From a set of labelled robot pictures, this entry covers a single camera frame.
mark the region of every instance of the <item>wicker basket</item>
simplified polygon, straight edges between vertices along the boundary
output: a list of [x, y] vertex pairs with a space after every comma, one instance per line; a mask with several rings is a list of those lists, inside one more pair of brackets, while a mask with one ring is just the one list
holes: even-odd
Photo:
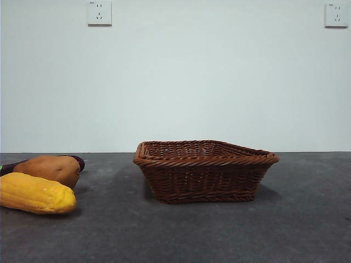
[[145, 141], [134, 163], [162, 203], [246, 202], [276, 154], [226, 142]]

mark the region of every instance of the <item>electrical outlet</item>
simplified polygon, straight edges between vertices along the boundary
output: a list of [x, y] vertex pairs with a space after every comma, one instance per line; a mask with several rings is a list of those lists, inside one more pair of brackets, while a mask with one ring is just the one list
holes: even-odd
[[348, 27], [350, 5], [327, 3], [325, 5], [325, 27]]
[[87, 8], [88, 25], [112, 25], [112, 2], [90, 1]]

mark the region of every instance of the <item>basket rim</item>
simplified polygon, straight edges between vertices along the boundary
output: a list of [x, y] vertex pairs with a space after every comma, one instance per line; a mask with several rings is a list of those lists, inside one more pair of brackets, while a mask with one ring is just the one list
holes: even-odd
[[[222, 144], [230, 147], [235, 147], [237, 150], [243, 152], [243, 155], [227, 155], [227, 156], [192, 156], [192, 157], [160, 157], [146, 155], [146, 144], [187, 144], [192, 142], [211, 142], [215, 144]], [[184, 166], [210, 166], [210, 165], [253, 165], [253, 164], [273, 164], [279, 161], [277, 154], [247, 148], [239, 145], [230, 144], [218, 140], [187, 140], [187, 141], [143, 141], [138, 145], [134, 154], [133, 162], [139, 166], [148, 167], [184, 167]]]

